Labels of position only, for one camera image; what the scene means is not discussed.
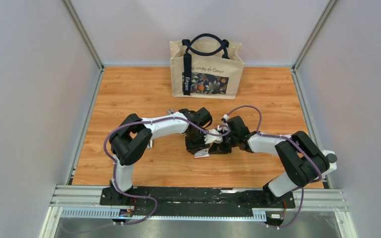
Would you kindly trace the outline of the grey and black stapler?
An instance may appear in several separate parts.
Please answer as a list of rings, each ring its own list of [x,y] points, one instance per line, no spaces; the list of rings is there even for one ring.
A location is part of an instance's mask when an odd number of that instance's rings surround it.
[[[175,112],[172,110],[172,109],[168,109],[167,110],[167,115],[172,115],[172,114],[174,114]]]

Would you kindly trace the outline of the small grey-green stapler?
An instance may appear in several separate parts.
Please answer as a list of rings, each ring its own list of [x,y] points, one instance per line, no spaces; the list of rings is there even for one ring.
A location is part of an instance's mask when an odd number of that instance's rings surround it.
[[[153,148],[153,141],[152,140],[150,140],[148,145],[147,145],[147,149],[151,149],[151,148]]]

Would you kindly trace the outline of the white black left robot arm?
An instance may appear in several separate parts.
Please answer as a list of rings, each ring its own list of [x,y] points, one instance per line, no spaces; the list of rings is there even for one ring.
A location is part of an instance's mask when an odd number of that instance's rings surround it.
[[[109,134],[109,143],[115,163],[112,184],[116,188],[113,200],[124,206],[130,203],[134,164],[142,157],[148,144],[163,136],[183,134],[186,150],[194,155],[206,149],[204,130],[212,124],[212,116],[206,108],[198,111],[181,109],[167,116],[140,118],[130,114],[121,125]]]

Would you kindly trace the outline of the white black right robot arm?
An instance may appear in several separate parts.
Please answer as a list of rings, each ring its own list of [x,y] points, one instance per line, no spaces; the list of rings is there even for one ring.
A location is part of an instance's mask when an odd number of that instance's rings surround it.
[[[333,151],[320,150],[303,131],[290,135],[273,135],[249,131],[241,117],[223,118],[223,125],[205,136],[210,154],[229,154],[234,147],[249,153],[278,156],[284,172],[263,186],[263,201],[277,207],[283,196],[315,182],[336,170],[337,156]]]

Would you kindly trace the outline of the red white staple box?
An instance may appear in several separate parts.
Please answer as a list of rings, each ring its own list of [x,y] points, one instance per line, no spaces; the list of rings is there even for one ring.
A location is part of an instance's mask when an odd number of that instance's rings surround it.
[[[199,158],[208,158],[208,157],[210,157],[210,153],[209,153],[209,149],[208,149],[208,148],[201,149],[201,150],[197,151],[197,152],[194,154],[194,158],[195,158],[195,159],[199,159]]]

